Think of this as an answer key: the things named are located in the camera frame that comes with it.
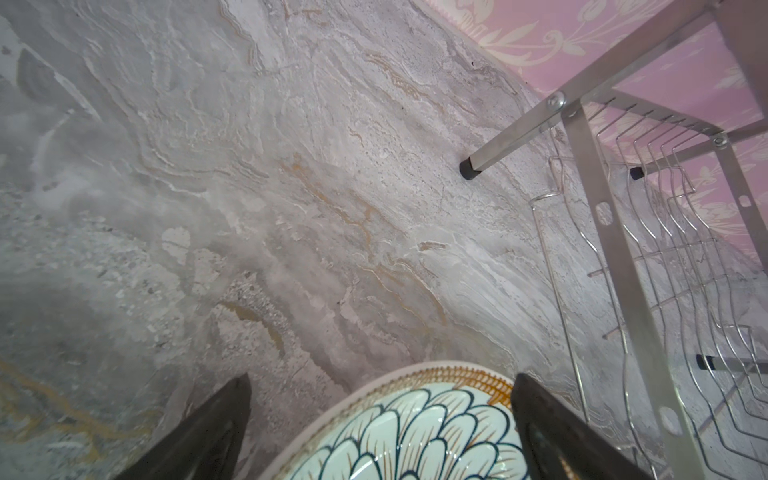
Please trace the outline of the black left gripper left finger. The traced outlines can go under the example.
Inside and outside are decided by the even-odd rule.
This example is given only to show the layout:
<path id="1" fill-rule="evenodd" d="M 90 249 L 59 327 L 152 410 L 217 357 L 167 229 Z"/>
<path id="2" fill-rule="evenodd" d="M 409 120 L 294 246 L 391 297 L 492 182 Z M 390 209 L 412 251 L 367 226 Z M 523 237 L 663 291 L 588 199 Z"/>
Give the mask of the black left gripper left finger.
<path id="1" fill-rule="evenodd" d="M 250 417 L 246 374 L 227 382 L 119 479 L 231 479 Z"/>

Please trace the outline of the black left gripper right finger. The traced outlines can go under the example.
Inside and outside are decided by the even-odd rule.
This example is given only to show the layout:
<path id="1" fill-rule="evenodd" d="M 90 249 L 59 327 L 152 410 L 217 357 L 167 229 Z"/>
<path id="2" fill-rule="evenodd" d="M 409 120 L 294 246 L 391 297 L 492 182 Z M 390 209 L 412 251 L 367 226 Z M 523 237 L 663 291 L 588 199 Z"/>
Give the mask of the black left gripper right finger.
<path id="1" fill-rule="evenodd" d="M 510 395 L 532 479 L 648 479 L 537 380 L 519 373 Z"/>

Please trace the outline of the brown rim petal pattern plate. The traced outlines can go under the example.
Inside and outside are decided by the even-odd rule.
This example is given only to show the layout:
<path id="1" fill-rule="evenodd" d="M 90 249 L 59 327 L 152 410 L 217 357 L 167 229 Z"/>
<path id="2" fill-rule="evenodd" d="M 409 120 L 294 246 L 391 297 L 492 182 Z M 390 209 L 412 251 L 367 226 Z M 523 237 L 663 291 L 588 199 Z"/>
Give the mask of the brown rim petal pattern plate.
<path id="1" fill-rule="evenodd" d="M 435 361 L 376 379 L 305 428 L 264 479 L 529 479 L 513 381 Z"/>

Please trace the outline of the stainless steel dish rack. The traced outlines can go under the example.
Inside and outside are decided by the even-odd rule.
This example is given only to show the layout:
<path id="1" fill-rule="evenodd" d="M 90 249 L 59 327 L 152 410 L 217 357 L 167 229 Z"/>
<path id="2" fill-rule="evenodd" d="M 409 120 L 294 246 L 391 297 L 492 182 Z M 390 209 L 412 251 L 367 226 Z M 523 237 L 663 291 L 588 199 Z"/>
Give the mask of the stainless steel dish rack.
<path id="1" fill-rule="evenodd" d="M 539 101 L 471 153 L 550 139 L 529 204 L 573 403 L 654 479 L 767 475 L 767 5 L 472 1 Z"/>

